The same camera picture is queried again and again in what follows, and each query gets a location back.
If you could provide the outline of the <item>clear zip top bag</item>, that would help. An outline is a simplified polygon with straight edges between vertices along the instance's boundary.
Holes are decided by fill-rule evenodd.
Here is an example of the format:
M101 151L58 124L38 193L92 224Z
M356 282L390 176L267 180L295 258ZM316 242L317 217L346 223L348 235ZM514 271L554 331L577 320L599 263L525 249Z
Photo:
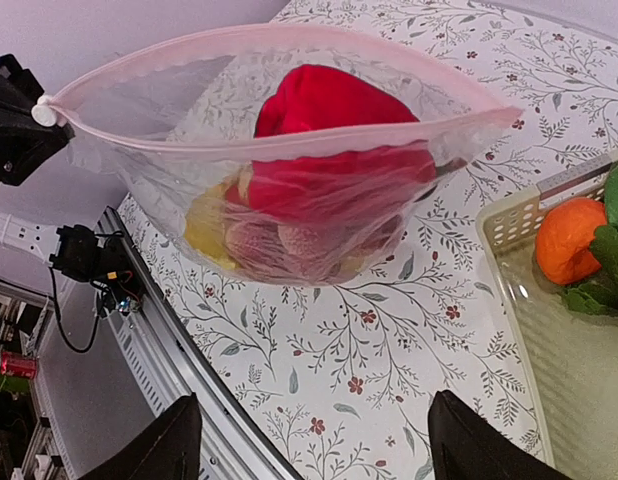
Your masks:
M186 257L268 284L345 282L519 108L413 48L257 24L167 40L33 105L75 160L117 174Z

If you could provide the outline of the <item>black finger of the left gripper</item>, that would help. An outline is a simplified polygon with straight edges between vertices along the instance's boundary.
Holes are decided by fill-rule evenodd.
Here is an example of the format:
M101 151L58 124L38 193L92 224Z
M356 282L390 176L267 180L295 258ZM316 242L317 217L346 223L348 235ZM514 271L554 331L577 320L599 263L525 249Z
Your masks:
M19 186L74 137L71 126L43 126L32 109L44 94L12 54L0 56L0 183Z

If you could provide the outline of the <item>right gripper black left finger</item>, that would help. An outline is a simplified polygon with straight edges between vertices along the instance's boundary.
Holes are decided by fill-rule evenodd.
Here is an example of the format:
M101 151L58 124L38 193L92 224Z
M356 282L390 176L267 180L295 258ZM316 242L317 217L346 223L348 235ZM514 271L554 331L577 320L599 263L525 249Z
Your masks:
M198 479L202 417L195 394L182 396L120 452L96 468L97 479Z

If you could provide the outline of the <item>red bell pepper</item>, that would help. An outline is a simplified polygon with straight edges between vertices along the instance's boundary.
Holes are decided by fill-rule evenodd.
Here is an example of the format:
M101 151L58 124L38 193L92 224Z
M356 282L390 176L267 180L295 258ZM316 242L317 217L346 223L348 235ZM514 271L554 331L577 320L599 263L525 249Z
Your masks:
M254 135L417 120L401 101L349 73L302 65L290 71L266 100ZM414 142L326 157L255 161L234 181L237 192L227 199L283 224L352 225L398 212L435 177L432 156L422 143Z

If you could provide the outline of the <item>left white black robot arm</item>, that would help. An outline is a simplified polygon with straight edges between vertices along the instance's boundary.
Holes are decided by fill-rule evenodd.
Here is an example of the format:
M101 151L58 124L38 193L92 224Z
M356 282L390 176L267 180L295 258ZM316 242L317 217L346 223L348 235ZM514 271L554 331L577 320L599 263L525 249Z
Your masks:
M44 104L44 90L11 54L0 57L0 185L17 187L74 137ZM52 272L108 293L110 308L128 312L133 272L123 233L97 234L83 225L35 224L0 212L0 244L27 252Z

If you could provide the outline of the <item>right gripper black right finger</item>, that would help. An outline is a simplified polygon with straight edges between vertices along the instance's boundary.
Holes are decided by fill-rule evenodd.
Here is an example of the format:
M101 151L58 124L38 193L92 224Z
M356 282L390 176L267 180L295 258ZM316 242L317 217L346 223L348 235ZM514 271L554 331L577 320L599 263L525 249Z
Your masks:
M435 394L428 432L437 479L552 479L554 469L524 452L449 390Z

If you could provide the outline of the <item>yellow napa cabbage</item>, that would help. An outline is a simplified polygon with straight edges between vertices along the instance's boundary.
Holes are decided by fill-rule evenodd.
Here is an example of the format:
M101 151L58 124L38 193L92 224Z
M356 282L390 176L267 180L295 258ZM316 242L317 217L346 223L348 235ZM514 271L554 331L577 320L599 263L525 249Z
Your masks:
M236 183L230 181L216 185L198 196L186 214L184 231L184 239L193 249L233 272L235 271L232 261L224 248L224 233L227 226L242 218L269 219L250 211L243 205L229 202L227 196L236 192Z

